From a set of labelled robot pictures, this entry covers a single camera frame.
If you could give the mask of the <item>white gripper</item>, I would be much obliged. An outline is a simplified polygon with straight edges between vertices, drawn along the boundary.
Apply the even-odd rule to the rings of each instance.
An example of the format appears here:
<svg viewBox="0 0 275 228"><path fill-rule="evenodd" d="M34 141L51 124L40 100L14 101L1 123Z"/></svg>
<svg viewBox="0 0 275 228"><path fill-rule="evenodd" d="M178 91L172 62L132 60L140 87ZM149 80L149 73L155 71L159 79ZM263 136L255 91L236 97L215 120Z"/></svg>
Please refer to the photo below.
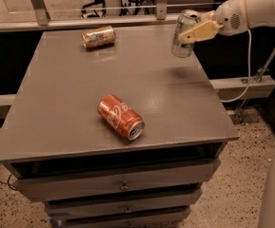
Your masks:
<svg viewBox="0 0 275 228"><path fill-rule="evenodd" d="M227 0L215 11L201 14L201 22L178 35L182 44L194 44L213 39L219 32L224 36L244 33L248 30L246 0Z"/></svg>

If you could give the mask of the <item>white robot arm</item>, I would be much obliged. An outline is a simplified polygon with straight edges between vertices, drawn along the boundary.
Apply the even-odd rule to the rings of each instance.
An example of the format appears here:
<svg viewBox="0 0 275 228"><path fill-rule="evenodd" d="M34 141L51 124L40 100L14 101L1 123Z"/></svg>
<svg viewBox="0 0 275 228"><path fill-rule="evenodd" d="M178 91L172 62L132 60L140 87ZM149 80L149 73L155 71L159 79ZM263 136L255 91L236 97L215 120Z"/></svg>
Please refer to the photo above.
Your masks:
<svg viewBox="0 0 275 228"><path fill-rule="evenodd" d="M275 0L227 0L201 21L181 32L179 41L193 44L213 39L217 34L233 36L257 27L275 28Z"/></svg>

